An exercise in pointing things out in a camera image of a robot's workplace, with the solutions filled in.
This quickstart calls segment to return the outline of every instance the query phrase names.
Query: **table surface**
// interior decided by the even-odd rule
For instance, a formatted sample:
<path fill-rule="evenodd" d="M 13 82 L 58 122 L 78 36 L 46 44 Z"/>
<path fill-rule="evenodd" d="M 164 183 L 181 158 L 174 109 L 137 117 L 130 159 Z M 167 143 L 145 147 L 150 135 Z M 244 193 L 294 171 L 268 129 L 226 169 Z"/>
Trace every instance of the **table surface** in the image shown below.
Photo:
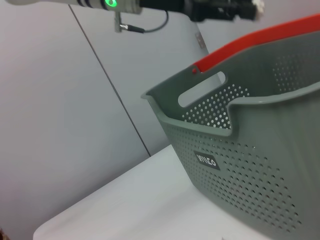
<path fill-rule="evenodd" d="M 33 240 L 270 240 L 189 180 L 172 146 L 40 226 Z"/>

